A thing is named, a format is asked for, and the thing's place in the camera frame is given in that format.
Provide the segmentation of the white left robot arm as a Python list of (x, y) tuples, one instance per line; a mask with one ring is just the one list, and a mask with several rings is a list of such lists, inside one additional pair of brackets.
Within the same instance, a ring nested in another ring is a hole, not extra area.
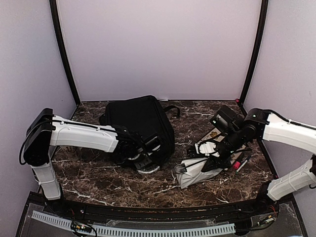
[(90, 148), (113, 154), (119, 161), (135, 160), (157, 152), (162, 141), (157, 135), (144, 140), (124, 126), (94, 125), (56, 116), (50, 108), (43, 109), (27, 129), (19, 152), (21, 165), (28, 164), (35, 173), (50, 207), (66, 215), (70, 205), (62, 199), (62, 189), (51, 163), (50, 148), (71, 146)]

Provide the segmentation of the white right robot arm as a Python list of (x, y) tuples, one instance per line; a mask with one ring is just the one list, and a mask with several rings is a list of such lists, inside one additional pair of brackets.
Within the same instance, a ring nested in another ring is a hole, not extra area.
[(257, 139), (291, 145), (311, 152), (312, 157), (302, 166), (281, 178), (262, 185), (257, 199), (253, 201), (252, 210), (263, 214), (287, 194), (316, 183), (316, 128), (286, 119), (272, 110), (251, 109), (242, 118), (227, 106), (221, 107), (210, 120), (224, 135), (220, 142), (214, 144), (202, 172), (216, 168), (228, 168), (229, 158), (246, 143)]

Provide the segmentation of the black student backpack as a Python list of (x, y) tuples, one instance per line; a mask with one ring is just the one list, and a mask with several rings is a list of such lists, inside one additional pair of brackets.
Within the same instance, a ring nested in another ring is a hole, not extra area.
[[(160, 168), (170, 159), (175, 151), (175, 132), (167, 117), (167, 112), (175, 106), (163, 107), (154, 96), (111, 102), (106, 106), (105, 112), (99, 117), (101, 125), (124, 127), (130, 135), (144, 144), (151, 138), (158, 136), (163, 140), (160, 150), (154, 154), (155, 161)], [(116, 153), (111, 159), (116, 162)], [(139, 173), (153, 173), (155, 170), (137, 170)]]

